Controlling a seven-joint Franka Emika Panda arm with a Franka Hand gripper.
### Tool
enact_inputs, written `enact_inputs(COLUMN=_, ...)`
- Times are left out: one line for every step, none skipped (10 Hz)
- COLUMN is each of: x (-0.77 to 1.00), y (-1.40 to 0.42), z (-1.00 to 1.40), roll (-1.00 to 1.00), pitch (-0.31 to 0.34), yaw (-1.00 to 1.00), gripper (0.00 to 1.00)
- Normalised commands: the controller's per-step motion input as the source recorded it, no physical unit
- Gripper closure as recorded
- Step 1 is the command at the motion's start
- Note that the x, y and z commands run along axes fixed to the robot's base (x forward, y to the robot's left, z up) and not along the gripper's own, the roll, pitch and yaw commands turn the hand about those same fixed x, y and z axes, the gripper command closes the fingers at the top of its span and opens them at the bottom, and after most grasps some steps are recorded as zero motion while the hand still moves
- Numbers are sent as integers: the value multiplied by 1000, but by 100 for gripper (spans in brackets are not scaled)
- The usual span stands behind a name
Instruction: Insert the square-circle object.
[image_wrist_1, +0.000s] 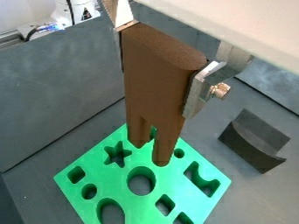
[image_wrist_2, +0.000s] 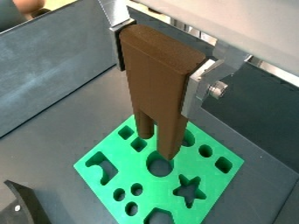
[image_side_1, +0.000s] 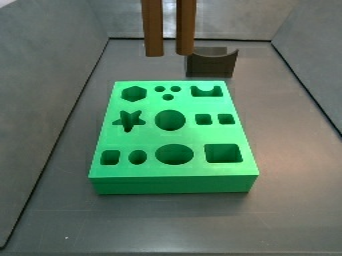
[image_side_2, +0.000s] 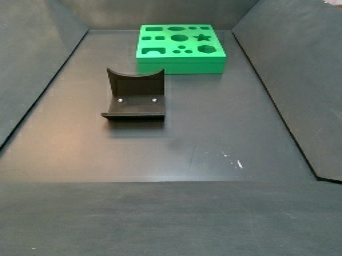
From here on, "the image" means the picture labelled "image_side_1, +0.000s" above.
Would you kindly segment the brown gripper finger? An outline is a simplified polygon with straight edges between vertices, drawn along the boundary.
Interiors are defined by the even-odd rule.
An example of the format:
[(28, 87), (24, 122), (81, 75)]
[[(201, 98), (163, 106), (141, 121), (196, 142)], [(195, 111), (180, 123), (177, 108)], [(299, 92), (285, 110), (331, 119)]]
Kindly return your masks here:
[(144, 46), (148, 57), (163, 55), (163, 9), (161, 0), (140, 0)]
[(176, 0), (176, 53), (187, 56), (193, 51), (196, 0)]

